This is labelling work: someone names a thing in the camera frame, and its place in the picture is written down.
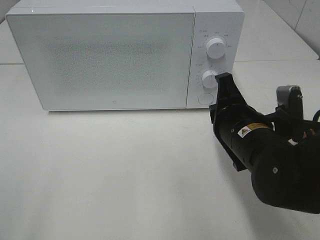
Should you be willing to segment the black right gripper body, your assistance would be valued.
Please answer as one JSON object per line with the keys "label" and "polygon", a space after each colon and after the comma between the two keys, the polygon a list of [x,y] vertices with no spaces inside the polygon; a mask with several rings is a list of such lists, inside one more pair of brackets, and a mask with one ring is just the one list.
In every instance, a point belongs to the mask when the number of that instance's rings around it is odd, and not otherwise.
{"label": "black right gripper body", "polygon": [[262,123],[262,115],[247,104],[222,105],[217,102],[209,106],[213,133],[233,162],[236,171],[250,169],[248,163],[241,160],[233,150],[231,140],[238,137],[238,131],[252,123]]}

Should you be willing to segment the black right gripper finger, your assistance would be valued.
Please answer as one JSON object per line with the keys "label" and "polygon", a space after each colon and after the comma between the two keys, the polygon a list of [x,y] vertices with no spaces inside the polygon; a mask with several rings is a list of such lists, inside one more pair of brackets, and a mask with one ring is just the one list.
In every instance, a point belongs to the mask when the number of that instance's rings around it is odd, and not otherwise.
{"label": "black right gripper finger", "polygon": [[217,82],[217,100],[229,99],[237,93],[233,75],[225,72],[215,76]]}

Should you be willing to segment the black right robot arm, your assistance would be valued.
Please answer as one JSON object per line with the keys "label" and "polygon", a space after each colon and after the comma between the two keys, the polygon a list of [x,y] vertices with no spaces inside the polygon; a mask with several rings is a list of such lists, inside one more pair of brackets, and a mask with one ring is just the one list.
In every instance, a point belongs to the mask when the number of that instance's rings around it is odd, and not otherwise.
{"label": "black right robot arm", "polygon": [[230,73],[216,76],[210,118],[215,137],[237,171],[248,170],[264,204],[320,212],[320,115],[304,119],[297,85],[279,86],[277,107],[264,115],[249,106]]}

